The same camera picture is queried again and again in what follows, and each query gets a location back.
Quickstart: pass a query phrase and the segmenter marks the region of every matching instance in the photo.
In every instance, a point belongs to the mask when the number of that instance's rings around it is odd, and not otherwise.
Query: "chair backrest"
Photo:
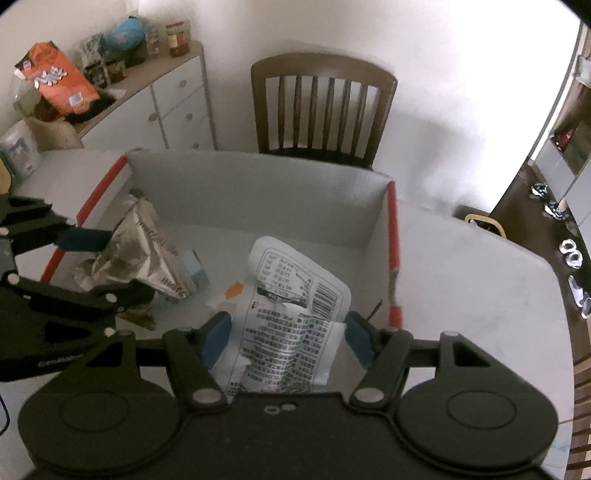
[[[382,138],[384,126],[390,112],[392,99],[397,87],[397,80],[389,72],[367,61],[353,59],[342,55],[326,53],[287,53],[277,55],[255,63],[251,68],[252,94],[255,104],[256,135],[259,151],[269,153],[269,120],[267,112],[267,79],[279,77],[278,89],[278,140],[279,148],[284,148],[285,136],[285,78],[295,76],[294,92],[294,120],[293,120],[293,147],[297,148],[300,139],[301,118],[301,90],[302,77],[312,77],[310,107],[308,118],[307,148],[311,149],[314,142],[314,128],[316,126],[316,111],[318,105],[318,78],[329,79],[327,88],[326,106],[324,109],[324,122],[322,128],[322,149],[326,150],[330,123],[333,114],[333,102],[335,98],[335,80],[343,79],[343,96],[339,117],[339,130],[337,134],[336,151],[341,152],[347,117],[349,115],[349,99],[351,83],[361,84],[355,127],[353,129],[350,154],[355,156],[358,149],[359,136],[363,124],[366,108],[368,87],[375,87],[379,91],[376,104],[374,121],[369,132],[369,138],[362,165],[369,167],[374,161],[378,150],[379,141]]]

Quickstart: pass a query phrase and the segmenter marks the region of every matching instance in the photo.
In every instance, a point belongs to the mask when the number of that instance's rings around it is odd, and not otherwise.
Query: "plastic container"
[[[171,57],[181,57],[189,53],[189,43],[185,35],[184,22],[166,25],[166,35],[168,36]]]
[[[0,150],[18,180],[25,180],[41,166],[43,156],[37,151],[33,134],[24,120],[0,137]]]

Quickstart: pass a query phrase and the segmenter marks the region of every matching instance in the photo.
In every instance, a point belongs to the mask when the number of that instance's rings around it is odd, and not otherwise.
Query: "white cardboard box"
[[[210,279],[209,288],[177,304],[155,307],[155,332],[118,320],[138,338],[160,337],[209,318],[205,302],[244,278],[257,238],[274,236],[345,282],[351,310],[367,316],[382,300],[372,323],[400,325],[390,306],[390,279],[400,264],[395,186],[368,170],[307,160],[206,152],[126,154],[134,186],[153,203],[161,227],[181,252],[193,249]],[[99,222],[113,228],[124,209],[115,199]],[[361,366],[346,345],[335,360],[329,387],[347,393]],[[166,383],[164,377],[150,378]]]
[[[95,228],[113,198],[129,179],[131,169],[121,152],[60,150],[44,154],[41,167],[21,183],[15,195],[44,199],[53,211],[79,226]],[[61,282],[78,255],[46,245],[16,257],[23,277]]]

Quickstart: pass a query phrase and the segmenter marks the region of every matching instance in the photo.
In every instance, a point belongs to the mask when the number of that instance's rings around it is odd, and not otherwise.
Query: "wooden chair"
[[[285,77],[288,76],[295,76],[296,81],[293,109],[293,145],[292,147],[285,148]],[[299,143],[302,107],[301,80],[303,76],[312,77],[307,147],[300,147]],[[398,81],[391,73],[388,73],[367,61],[352,59],[341,55],[324,53],[288,53],[256,62],[251,68],[251,77],[252,95],[255,104],[256,135],[259,151],[261,153],[308,158],[311,160],[328,161],[331,163],[354,165],[365,168],[371,167],[378,150],[379,141],[382,138],[384,126],[398,84]],[[266,80],[273,77],[279,77],[277,109],[279,148],[276,150],[270,150],[269,148],[269,121],[267,115]],[[330,80],[327,91],[326,107],[324,110],[322,148],[313,148],[319,77],[327,77]],[[345,86],[343,88],[336,151],[329,151],[327,145],[329,142],[330,123],[333,113],[335,79],[345,80]],[[355,118],[355,128],[353,130],[350,153],[344,153],[342,148],[347,117],[349,115],[351,82],[359,82],[361,84],[361,92],[357,105],[357,116]],[[355,154],[359,144],[368,86],[376,87],[379,90],[379,97],[376,105],[374,121],[369,132],[367,148],[363,157],[360,158]]]
[[[584,469],[591,468],[591,460],[586,460],[587,452],[591,452],[589,435],[591,435],[591,355],[586,355],[574,363],[573,438],[565,480],[591,478],[589,473],[583,476]]]

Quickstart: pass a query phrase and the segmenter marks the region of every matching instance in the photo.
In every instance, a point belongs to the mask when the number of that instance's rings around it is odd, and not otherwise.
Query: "glass jar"
[[[189,53],[189,43],[185,35],[184,22],[166,25],[166,34],[168,35],[168,46],[170,47],[171,57],[181,57]]]
[[[160,29],[157,26],[146,28],[146,48],[148,55],[160,53]]]

